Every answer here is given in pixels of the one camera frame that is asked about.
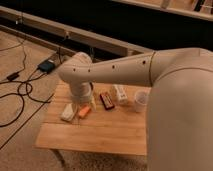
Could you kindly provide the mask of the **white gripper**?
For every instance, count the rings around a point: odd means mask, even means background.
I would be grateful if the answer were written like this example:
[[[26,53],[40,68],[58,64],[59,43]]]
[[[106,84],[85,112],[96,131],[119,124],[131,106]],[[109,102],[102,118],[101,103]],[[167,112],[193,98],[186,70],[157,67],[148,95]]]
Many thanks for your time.
[[[93,106],[93,84],[80,83],[70,85],[71,100],[79,106]]]

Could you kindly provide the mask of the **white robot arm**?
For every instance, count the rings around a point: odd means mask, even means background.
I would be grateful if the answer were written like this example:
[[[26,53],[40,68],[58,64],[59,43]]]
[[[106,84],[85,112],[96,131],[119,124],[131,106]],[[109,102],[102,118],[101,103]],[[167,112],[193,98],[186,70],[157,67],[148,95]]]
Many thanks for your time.
[[[72,98],[91,82],[147,86],[148,171],[213,171],[213,52],[154,51],[93,63],[79,52],[60,66]]]

